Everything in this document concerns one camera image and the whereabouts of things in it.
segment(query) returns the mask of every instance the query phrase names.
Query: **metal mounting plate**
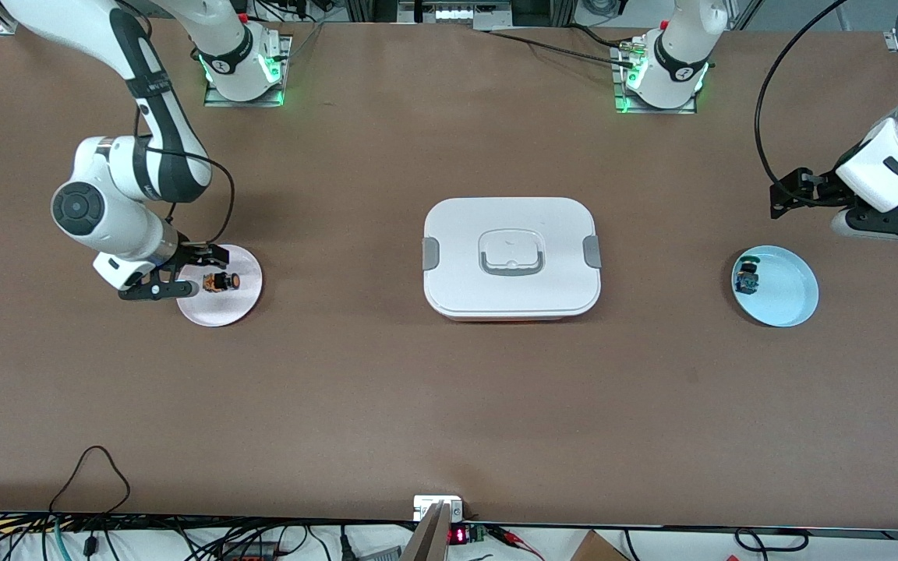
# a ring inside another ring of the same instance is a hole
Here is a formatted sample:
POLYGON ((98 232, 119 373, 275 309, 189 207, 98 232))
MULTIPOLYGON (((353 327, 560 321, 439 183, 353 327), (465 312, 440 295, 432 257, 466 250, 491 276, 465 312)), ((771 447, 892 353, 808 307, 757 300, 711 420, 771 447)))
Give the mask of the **metal mounting plate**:
MULTIPOLYGON (((611 47, 609 56, 617 61, 630 61, 621 50, 611 47)), ((612 64, 612 82, 616 87, 616 109, 619 113, 664 113, 672 115, 692 115, 698 108, 695 106, 695 95, 691 96, 683 106, 676 109, 659 109, 649 105, 626 87, 627 74, 630 70, 612 64)))
POLYGON ((456 495, 414 495, 414 517, 412 519, 415 522, 420 522, 429 507, 442 501, 449 501, 452 506, 452 522, 462 522, 463 499, 456 495))
POLYGON ((265 91, 263 95, 249 101, 232 101, 217 92, 217 88, 207 79, 207 92, 203 96, 203 105, 207 107, 279 107, 286 97, 286 76, 289 74, 289 51, 293 44, 292 35, 279 36, 278 52, 270 48, 270 56, 282 56, 279 62, 279 83, 265 91))

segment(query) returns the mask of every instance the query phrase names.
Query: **white plate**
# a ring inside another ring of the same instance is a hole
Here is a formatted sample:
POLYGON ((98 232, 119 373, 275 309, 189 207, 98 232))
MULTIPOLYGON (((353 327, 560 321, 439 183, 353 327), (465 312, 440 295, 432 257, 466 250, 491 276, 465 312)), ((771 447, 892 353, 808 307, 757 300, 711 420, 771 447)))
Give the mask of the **white plate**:
POLYGON ((192 298, 179 298, 179 309, 190 322, 204 327, 221 327, 238 322, 259 301, 261 294, 261 267, 259 260, 247 249, 237 245, 221 245, 231 253, 228 269, 215 266, 184 266, 180 281, 193 281, 200 286, 199 294, 192 298), (242 286, 236 291, 207 292, 203 290, 203 275, 207 273, 237 273, 242 286))
POLYGON ((760 323, 775 327, 798 326, 816 312, 819 285, 809 265, 798 255, 776 245, 758 245, 748 249, 734 263, 730 291, 741 308, 760 323), (755 256, 758 263, 758 291, 752 295, 737 292, 737 272, 741 260, 755 256))

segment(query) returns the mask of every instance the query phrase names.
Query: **teal cable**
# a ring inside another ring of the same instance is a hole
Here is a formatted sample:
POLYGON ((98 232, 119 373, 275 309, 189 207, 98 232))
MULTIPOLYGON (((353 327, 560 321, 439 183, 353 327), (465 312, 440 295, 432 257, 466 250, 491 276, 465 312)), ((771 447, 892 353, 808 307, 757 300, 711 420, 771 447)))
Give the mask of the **teal cable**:
POLYGON ((61 557, 64 557, 65 561, 72 561, 71 555, 68 555, 68 549, 65 549, 64 540, 61 540, 61 520, 58 518, 54 519, 54 541, 58 543, 58 549, 61 550, 61 557))

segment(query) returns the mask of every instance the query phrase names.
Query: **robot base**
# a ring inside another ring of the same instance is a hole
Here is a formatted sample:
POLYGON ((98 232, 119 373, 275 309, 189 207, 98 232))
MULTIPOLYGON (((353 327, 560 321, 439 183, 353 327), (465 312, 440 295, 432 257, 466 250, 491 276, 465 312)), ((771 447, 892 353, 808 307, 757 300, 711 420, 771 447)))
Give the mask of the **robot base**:
POLYGON ((221 327, 238 322, 259 301, 263 274, 259 260, 247 249, 237 245, 222 245, 231 253, 231 265, 227 270, 216 266, 184 266, 180 281, 192 281, 203 287, 203 277, 211 273, 238 274, 240 285, 236 290, 210 291, 200 288, 195 297, 179 298, 179 310, 190 322, 204 327, 221 327))
MULTIPOLYGON (((623 51, 615 47, 609 49, 609 56, 617 61, 630 61, 626 56, 626 53, 623 53, 623 51)), ((639 98, 637 93, 626 87, 628 74, 631 72, 633 71, 628 68, 612 64, 612 82, 614 86, 616 86, 616 109, 619 113, 666 113, 676 115, 692 115, 695 113, 695 95, 692 95, 691 99, 689 99, 683 106, 674 109, 659 109, 649 105, 649 103, 646 103, 639 98)))
MULTIPOLYGON (((282 57, 276 65, 268 65, 268 72, 278 72, 279 82, 274 84, 263 95, 248 101, 233 101, 225 98, 217 88, 207 79, 207 92, 203 95, 203 105, 206 107, 279 107, 286 98, 286 75, 289 74, 289 51, 293 44, 293 36, 278 36, 278 56, 282 57)), ((270 46, 270 52, 277 52, 274 45, 270 46)))

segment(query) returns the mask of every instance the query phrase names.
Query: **white plastic container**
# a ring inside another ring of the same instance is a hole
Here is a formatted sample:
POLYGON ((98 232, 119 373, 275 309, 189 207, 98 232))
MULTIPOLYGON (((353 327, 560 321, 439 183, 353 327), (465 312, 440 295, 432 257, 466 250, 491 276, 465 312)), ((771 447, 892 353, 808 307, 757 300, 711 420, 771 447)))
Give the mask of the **white plastic container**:
POLYGON ((422 249, 425 298, 462 322, 577 316, 602 291, 595 221, 573 199, 446 199, 422 249))

